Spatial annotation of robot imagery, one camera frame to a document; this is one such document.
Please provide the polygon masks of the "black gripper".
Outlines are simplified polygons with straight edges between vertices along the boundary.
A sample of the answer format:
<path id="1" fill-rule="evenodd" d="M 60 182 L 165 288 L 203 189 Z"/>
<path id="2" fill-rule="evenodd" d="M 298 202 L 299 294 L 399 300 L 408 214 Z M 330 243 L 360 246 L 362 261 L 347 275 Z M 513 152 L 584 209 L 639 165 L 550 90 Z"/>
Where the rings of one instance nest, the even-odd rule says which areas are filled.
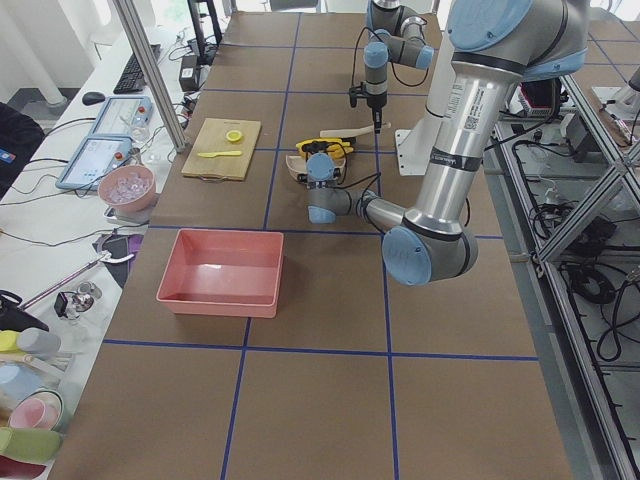
<path id="1" fill-rule="evenodd" d="M 348 90 L 349 103 L 355 108 L 360 99 L 364 99 L 371 109 L 382 109 L 387 103 L 387 84 L 370 84 L 361 82 Z"/>
<path id="2" fill-rule="evenodd" d="M 335 168 L 332 173 L 298 174 L 296 181 L 307 189 L 338 188 L 345 179 L 344 172 Z"/>

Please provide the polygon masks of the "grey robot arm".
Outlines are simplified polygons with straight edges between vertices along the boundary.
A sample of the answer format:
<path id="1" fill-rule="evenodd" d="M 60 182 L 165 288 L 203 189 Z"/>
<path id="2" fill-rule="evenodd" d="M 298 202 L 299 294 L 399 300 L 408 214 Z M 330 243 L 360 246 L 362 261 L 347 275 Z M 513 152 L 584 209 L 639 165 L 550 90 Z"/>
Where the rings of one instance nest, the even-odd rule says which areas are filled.
<path id="1" fill-rule="evenodd" d="M 307 162 L 310 221 L 329 224 L 349 214 L 367 220 L 383 232 L 384 264 L 399 283 L 423 285 L 466 273 L 478 248 L 459 217 L 499 113 L 519 83 L 581 68 L 588 10 L 585 1 L 456 1 L 446 26 L 453 51 L 445 54 L 426 43 L 425 21 L 414 10 L 397 1 L 370 2 L 365 79 L 349 96 L 367 102 L 375 124 L 382 121 L 389 64 L 450 64 L 454 78 L 434 144 L 421 153 L 426 171 L 411 207 L 339 185 L 333 160 L 316 153 Z"/>
<path id="2" fill-rule="evenodd" d="M 366 25 L 361 31 L 369 36 L 364 47 L 365 79 L 348 90 L 352 108 L 365 100 L 373 113 L 381 113 L 386 105 L 388 64 L 401 65 L 427 72 L 434 49 L 425 38 L 427 21 L 399 1 L 369 1 Z"/>

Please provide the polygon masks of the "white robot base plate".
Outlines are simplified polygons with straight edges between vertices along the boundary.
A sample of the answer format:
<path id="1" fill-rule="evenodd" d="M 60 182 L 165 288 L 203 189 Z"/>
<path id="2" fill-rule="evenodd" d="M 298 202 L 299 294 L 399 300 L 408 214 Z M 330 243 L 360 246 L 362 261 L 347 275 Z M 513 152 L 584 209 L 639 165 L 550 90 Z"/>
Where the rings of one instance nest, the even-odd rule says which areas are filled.
<path id="1" fill-rule="evenodd" d="M 428 134 L 414 128 L 395 131 L 398 170 L 401 176 L 423 176 L 429 162 Z"/>

